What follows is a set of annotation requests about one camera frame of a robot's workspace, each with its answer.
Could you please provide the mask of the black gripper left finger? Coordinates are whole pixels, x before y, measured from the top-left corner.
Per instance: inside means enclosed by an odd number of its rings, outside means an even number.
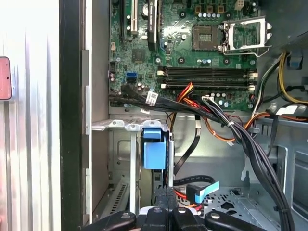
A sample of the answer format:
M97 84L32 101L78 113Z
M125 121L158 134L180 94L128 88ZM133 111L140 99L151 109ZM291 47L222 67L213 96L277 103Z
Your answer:
M85 226L83 231L166 231L168 230L168 188L154 193L154 206L141 208L138 215L119 211Z

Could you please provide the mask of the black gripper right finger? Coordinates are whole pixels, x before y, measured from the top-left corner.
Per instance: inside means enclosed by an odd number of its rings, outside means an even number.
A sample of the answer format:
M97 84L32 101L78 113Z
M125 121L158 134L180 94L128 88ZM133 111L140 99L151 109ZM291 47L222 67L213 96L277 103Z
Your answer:
M256 225L238 219L224 212L213 210L203 219L188 208L174 207L171 211L171 229L173 231L262 231Z

